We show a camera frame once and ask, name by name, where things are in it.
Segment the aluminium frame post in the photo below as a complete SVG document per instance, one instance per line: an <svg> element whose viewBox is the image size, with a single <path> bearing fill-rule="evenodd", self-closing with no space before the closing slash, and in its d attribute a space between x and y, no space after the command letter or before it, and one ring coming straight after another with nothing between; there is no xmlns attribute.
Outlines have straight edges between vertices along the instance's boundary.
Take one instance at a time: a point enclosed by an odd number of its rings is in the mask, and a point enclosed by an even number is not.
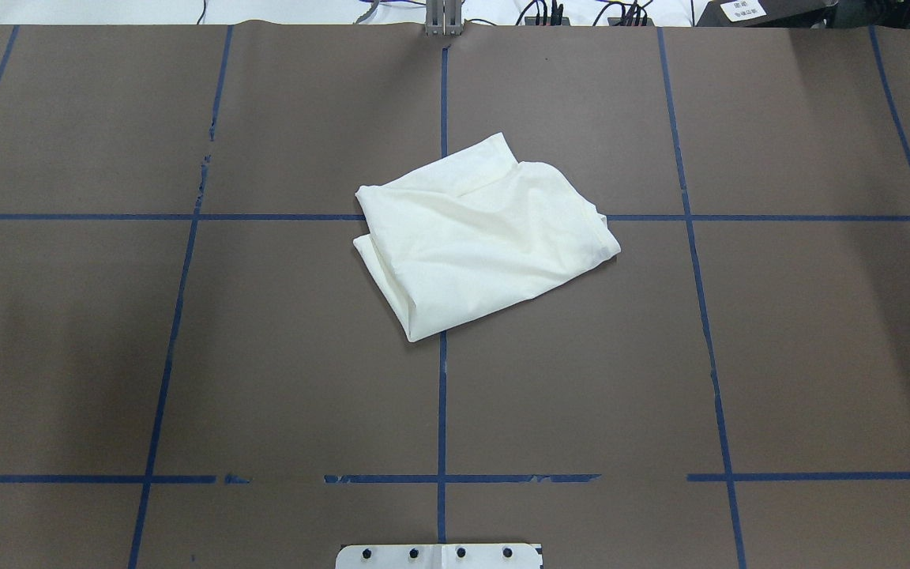
<svg viewBox="0 0 910 569"><path fill-rule="evenodd" d="M459 36L464 29L461 0L426 0L425 33L429 37Z"/></svg>

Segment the cream long sleeve shirt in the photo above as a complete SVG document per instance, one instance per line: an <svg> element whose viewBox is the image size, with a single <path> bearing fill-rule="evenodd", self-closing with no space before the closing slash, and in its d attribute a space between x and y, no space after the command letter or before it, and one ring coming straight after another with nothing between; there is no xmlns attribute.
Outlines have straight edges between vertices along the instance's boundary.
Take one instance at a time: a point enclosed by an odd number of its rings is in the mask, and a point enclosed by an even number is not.
<svg viewBox="0 0 910 569"><path fill-rule="evenodd" d="M609 220L502 133L355 194L353 244L410 342L530 301L620 253Z"/></svg>

